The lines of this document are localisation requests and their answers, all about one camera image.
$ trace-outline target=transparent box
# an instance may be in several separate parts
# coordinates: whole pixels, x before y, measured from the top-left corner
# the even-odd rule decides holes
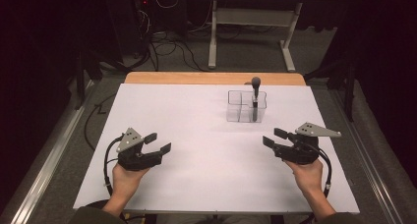
[[[227,121],[239,123],[261,123],[267,109],[267,94],[260,91],[258,107],[254,107],[255,95],[252,91],[229,90]]]

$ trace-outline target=dark green sleeve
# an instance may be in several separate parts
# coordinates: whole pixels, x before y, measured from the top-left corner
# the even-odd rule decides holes
[[[80,207],[69,224],[125,224],[120,218],[98,208]]]
[[[331,215],[325,220],[322,220],[318,224],[362,224],[357,217],[348,212],[337,212],[334,215]]]

